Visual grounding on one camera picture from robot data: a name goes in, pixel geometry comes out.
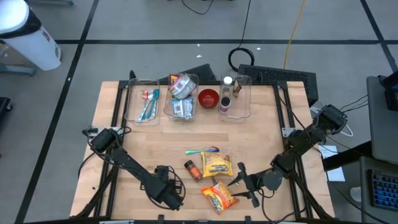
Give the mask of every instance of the wooden table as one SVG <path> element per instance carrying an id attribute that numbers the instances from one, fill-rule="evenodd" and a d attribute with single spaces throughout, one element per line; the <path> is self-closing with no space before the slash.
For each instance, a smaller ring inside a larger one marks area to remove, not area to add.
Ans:
<path id="1" fill-rule="evenodd" d="M 103 82 L 99 93 L 98 103 L 93 119 L 93 126 L 110 126 L 116 100 L 118 82 Z M 288 82 L 292 108 L 301 122 L 308 126 L 311 122 L 310 110 L 302 82 Z M 200 91 L 212 88 L 216 91 L 219 86 L 200 86 Z M 265 220 L 261 207 L 253 208 L 250 200 L 240 197 L 240 202 L 217 215 L 209 201 L 201 194 L 200 190 L 212 185 L 210 178 L 205 178 L 196 183 L 184 168 L 184 163 L 191 159 L 202 170 L 199 154 L 185 155 L 186 150 L 206 149 L 216 146 L 221 151 L 232 154 L 233 178 L 239 172 L 238 162 L 244 162 L 248 174 L 259 172 L 270 167 L 269 163 L 278 153 L 283 152 L 282 137 L 278 122 L 275 96 L 271 86 L 252 86 L 251 89 L 251 116 L 242 124 L 226 123 L 218 119 L 216 109 L 206 110 L 198 105 L 195 122 L 178 123 L 170 121 L 162 108 L 165 102 L 166 86 L 160 89 L 159 124 L 156 126 L 136 126 L 127 122 L 132 129 L 131 134 L 124 138 L 124 148 L 143 165 L 149 172 L 153 172 L 156 165 L 172 166 L 182 178 L 187 196 L 181 210 L 162 210 L 153 205 L 139 190 L 139 181 L 125 170 L 119 171 L 112 219 L 130 220 L 156 220 L 159 214 L 164 214 L 166 220 L 244 220 L 246 215 L 252 220 Z M 286 126 L 287 113 L 284 117 Z M 87 147 L 85 157 L 92 152 Z M 308 188 L 319 204 L 331 216 L 334 216 L 330 194 L 323 171 L 319 152 L 309 150 L 302 157 Z M 71 215 L 82 210 L 98 188 L 103 162 L 100 158 L 90 159 L 83 167 L 78 181 Z M 231 181 L 229 176 L 217 176 L 224 183 Z M 231 193 L 244 192 L 244 183 L 233 185 L 229 188 Z M 272 192 L 264 188 L 266 195 Z M 300 207 L 303 208 L 302 194 L 297 188 Z M 104 194 L 104 206 L 108 193 Z M 268 216 L 277 220 L 293 211 L 292 197 L 290 195 L 289 181 L 284 179 L 275 196 L 265 200 L 265 210 Z"/>

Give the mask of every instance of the gray floor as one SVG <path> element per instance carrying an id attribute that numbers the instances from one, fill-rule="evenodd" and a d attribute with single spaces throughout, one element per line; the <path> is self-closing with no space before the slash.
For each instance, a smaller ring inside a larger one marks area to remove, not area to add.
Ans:
<path id="1" fill-rule="evenodd" d="M 209 2 L 186 0 L 198 11 Z M 367 1 L 387 40 L 398 39 L 394 16 L 398 3 Z M 33 3 L 32 10 L 57 40 L 78 40 L 93 0 Z M 252 0 L 245 39 L 288 39 L 300 10 L 300 1 Z M 173 0 L 100 0 L 87 39 L 240 39 L 248 1 L 215 0 L 200 16 Z M 295 39 L 377 40 L 360 1 L 308 0 Z M 26 222 L 67 218 L 77 183 L 77 169 L 85 150 L 81 130 L 91 124 L 102 81 L 128 79 L 130 69 L 139 78 L 209 63 L 220 77 L 233 73 L 227 55 L 236 44 L 84 45 L 63 107 Z M 244 44 L 256 65 L 282 68 L 286 45 Z M 54 114 L 77 45 L 63 44 L 62 65 L 34 77 L 0 74 L 0 96 L 12 98 L 14 110 L 0 125 L 0 223 L 13 223 L 21 205 L 44 137 Z M 398 46 L 389 45 L 398 57 Z M 237 53 L 234 64 L 249 63 Z M 337 107 L 366 94 L 365 78 L 389 75 L 392 70 L 377 45 L 292 45 L 288 69 L 315 72 L 319 99 Z M 335 139 L 349 147 L 370 140 L 366 107 L 348 114 L 354 137 Z M 338 146 L 339 151 L 346 150 Z M 343 168 L 345 183 L 332 183 L 348 195 L 359 185 L 359 165 Z M 330 189 L 336 216 L 360 221 L 360 212 Z"/>

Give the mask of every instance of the small red bowl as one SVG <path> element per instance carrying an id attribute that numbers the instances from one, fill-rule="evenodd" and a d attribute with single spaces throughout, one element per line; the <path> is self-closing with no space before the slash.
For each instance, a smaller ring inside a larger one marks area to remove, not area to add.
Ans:
<path id="1" fill-rule="evenodd" d="M 202 90 L 198 96 L 199 103 L 206 109 L 214 108 L 218 104 L 218 93 L 211 89 Z"/>

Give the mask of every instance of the paper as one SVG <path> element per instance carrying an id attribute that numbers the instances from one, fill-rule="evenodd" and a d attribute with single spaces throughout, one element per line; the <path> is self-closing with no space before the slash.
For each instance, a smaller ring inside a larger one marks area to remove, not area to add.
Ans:
<path id="1" fill-rule="evenodd" d="M 321 151 L 322 158 L 324 158 L 324 159 L 337 154 L 336 146 L 319 146 L 319 151 Z M 341 167 L 328 171 L 328 176 L 329 176 L 329 181 L 333 181 L 333 182 L 345 182 L 346 181 L 346 179 L 344 178 L 343 168 L 341 168 Z"/>

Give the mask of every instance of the white trash can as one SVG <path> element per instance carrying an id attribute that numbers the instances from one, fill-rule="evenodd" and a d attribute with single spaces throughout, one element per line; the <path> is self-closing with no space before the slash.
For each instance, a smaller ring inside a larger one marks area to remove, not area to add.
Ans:
<path id="1" fill-rule="evenodd" d="M 0 39 L 43 71 L 61 64 L 61 48 L 24 0 L 0 0 Z"/>

